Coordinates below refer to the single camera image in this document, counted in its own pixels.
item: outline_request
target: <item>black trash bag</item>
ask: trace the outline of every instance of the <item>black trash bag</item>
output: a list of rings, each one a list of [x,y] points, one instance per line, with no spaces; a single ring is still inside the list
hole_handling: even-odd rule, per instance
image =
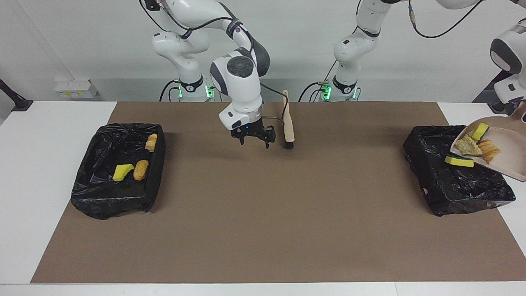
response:
[[[145,149],[151,134],[157,134],[153,153]],[[93,136],[78,169],[71,203],[84,214],[105,220],[129,211],[148,212],[155,203],[163,173],[166,143],[158,124],[127,123],[102,126]],[[142,181],[130,172],[122,182],[113,181],[118,164],[148,160]]]
[[[437,216],[468,214],[515,201],[504,177],[475,164],[474,168],[444,162],[465,126],[417,126],[403,147],[427,204]]]

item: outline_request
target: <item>food piece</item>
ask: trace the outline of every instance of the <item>food piece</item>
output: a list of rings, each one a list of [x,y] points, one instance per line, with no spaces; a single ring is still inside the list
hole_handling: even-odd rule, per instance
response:
[[[465,135],[461,140],[455,144],[462,155],[481,156],[482,150],[477,146],[477,143],[469,136]]]
[[[113,181],[120,182],[124,180],[126,175],[133,170],[134,167],[132,164],[120,164],[115,168],[115,173],[113,173]]]
[[[133,171],[133,178],[137,181],[142,181],[146,178],[146,172],[148,171],[148,166],[150,164],[147,160],[141,160],[135,165],[135,170]]]
[[[456,166],[475,167],[473,159],[467,159],[454,154],[449,154],[445,160],[446,163]]]
[[[490,140],[483,140],[479,143],[479,148],[482,150],[482,159],[484,159],[488,164],[491,163],[495,155],[499,154],[501,151],[491,142]]]
[[[146,142],[145,149],[147,149],[147,150],[150,151],[150,152],[155,151],[155,144],[156,144],[156,143],[157,143],[157,142],[154,142],[154,141],[148,141],[148,142]]]
[[[148,142],[157,142],[157,134],[151,134],[148,137]]]
[[[484,138],[484,135],[488,132],[490,127],[485,123],[480,123],[479,127],[475,130],[473,135],[471,136],[477,143],[480,143],[482,141],[482,138]]]

